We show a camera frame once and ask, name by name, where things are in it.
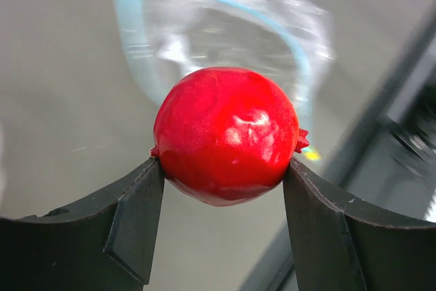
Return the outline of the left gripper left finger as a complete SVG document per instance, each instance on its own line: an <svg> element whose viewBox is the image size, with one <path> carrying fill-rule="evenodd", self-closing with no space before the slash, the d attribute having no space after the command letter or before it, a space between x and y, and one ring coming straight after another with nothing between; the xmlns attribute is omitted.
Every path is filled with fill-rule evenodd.
<svg viewBox="0 0 436 291"><path fill-rule="evenodd" d="M150 281L164 175L148 159L41 217L1 219L2 290L141 290Z"/></svg>

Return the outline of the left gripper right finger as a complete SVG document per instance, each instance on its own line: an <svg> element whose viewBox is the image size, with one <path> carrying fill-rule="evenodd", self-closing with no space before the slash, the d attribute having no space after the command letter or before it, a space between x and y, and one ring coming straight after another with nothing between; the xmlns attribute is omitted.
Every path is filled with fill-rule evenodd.
<svg viewBox="0 0 436 291"><path fill-rule="evenodd" d="M293 158L283 179L299 290L434 290L435 224L385 210Z"/></svg>

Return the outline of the red fake apple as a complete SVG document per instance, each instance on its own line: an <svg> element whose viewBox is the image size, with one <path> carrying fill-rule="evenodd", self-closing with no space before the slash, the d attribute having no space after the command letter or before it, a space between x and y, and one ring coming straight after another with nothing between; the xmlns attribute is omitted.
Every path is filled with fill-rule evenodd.
<svg viewBox="0 0 436 291"><path fill-rule="evenodd" d="M309 146L285 92L239 67L193 72L170 90L153 126L151 155L167 180L212 206L253 200L283 180Z"/></svg>

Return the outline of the clear blue zip top bag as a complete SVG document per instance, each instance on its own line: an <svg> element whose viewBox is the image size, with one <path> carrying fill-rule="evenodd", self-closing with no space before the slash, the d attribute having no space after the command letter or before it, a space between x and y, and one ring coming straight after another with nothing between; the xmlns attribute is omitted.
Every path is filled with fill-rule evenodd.
<svg viewBox="0 0 436 291"><path fill-rule="evenodd" d="M246 67L274 80L311 129L334 51L328 15L310 0L114 0L114 8L131 75L154 103L196 70Z"/></svg>

